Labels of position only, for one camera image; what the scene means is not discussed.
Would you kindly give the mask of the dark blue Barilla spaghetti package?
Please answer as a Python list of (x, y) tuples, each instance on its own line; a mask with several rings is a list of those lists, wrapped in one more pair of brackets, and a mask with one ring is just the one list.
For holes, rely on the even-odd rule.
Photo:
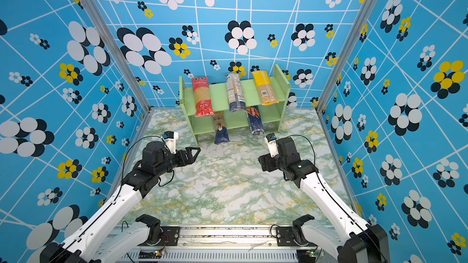
[(247, 118), (253, 135), (263, 135), (264, 127), (258, 106), (247, 107)]

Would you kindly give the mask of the red spaghetti package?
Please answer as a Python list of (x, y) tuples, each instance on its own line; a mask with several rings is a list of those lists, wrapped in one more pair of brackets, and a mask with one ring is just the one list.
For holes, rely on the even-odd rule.
[(208, 79), (206, 77), (194, 77), (191, 81), (196, 107), (195, 117), (214, 116)]

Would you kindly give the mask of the clear blue-label spaghetti package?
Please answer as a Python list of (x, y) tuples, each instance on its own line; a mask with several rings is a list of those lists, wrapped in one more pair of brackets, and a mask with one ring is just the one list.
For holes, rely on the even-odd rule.
[(226, 75), (227, 96), (230, 112), (247, 111), (240, 77), (236, 73)]

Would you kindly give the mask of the yellow spaghetti package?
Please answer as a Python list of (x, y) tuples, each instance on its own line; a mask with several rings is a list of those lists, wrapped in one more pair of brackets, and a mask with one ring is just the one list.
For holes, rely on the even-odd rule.
[(279, 103), (268, 73), (266, 71), (254, 71), (252, 76), (257, 87), (261, 104), (272, 105)]

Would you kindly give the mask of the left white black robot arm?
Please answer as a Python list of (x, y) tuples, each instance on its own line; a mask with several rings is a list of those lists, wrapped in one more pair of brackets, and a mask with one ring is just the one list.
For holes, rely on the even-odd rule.
[(144, 214), (126, 231), (109, 239), (108, 235), (123, 217), (160, 182), (162, 175), (195, 163), (199, 147), (176, 149), (176, 140), (149, 142), (142, 158), (122, 179), (120, 186), (103, 207), (62, 243), (50, 243), (40, 253), (41, 263), (115, 263), (136, 246), (159, 243), (161, 222)]

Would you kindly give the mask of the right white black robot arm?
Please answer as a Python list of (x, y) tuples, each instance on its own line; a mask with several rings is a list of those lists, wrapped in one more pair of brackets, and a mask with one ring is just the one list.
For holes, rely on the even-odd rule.
[(269, 152), (258, 161), (264, 172), (279, 170), (285, 181), (293, 182), (325, 214), (333, 228), (304, 215), (292, 223), (292, 239), (301, 247), (310, 244), (332, 255), (339, 263), (388, 263), (390, 246), (386, 231), (371, 225), (349, 207), (325, 182), (314, 161), (303, 160), (292, 136), (264, 139)]

